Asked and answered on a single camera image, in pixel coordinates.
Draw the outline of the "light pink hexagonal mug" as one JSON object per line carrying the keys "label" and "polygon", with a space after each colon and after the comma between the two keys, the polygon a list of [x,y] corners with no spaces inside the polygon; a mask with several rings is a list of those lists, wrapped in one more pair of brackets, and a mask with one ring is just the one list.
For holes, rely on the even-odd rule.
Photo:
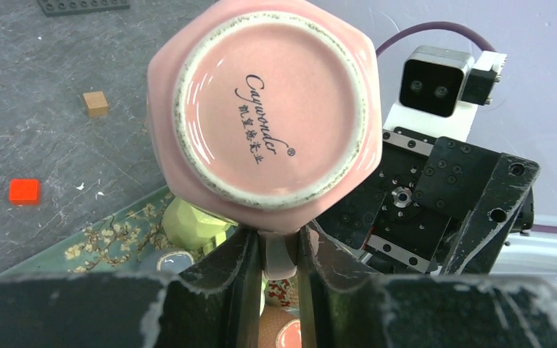
{"label": "light pink hexagonal mug", "polygon": [[271,280],[297,233],[382,153],[371,39],[307,1],[218,1],[147,70],[152,144],[170,190],[255,229]]}

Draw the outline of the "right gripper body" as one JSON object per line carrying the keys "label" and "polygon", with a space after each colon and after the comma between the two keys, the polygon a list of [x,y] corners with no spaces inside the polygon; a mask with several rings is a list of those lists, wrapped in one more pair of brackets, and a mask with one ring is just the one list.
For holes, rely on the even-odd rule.
{"label": "right gripper body", "polygon": [[[502,154],[406,128],[385,131],[380,165],[318,224],[362,250],[361,261],[380,273],[442,273]],[[509,234],[530,229],[533,220],[531,187]]]}

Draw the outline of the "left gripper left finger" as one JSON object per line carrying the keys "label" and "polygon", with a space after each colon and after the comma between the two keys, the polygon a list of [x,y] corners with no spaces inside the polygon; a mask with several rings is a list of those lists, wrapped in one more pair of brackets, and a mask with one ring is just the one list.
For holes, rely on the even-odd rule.
{"label": "left gripper left finger", "polygon": [[247,228],[179,274],[13,275],[0,281],[0,347],[256,347],[260,282]]}

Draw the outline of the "blue-grey square mug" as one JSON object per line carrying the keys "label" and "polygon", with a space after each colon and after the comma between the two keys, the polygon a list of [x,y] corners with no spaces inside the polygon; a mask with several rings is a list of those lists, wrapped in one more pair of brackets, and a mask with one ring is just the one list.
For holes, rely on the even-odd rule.
{"label": "blue-grey square mug", "polygon": [[179,274],[200,261],[204,255],[201,249],[158,249],[142,257],[137,270]]}

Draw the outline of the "yellow-green hexagonal mug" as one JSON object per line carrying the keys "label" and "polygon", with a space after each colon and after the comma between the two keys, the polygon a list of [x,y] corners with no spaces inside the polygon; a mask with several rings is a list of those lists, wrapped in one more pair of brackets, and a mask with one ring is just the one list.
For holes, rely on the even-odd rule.
{"label": "yellow-green hexagonal mug", "polygon": [[176,197],[164,210],[162,227],[175,247],[209,254],[227,239],[227,232],[238,223],[208,214]]}

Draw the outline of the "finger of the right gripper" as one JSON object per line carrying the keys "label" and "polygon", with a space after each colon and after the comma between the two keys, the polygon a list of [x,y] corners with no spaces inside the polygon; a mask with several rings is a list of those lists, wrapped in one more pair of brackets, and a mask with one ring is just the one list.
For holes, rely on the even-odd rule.
{"label": "finger of the right gripper", "polygon": [[488,274],[540,173],[531,160],[502,154],[474,209],[458,230],[442,274]]}

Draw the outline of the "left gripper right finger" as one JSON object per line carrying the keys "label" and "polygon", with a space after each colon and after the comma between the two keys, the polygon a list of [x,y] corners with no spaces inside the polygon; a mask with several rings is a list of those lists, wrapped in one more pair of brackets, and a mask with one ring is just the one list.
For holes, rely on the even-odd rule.
{"label": "left gripper right finger", "polygon": [[525,276],[384,275],[300,230],[304,347],[557,347],[557,290]]}

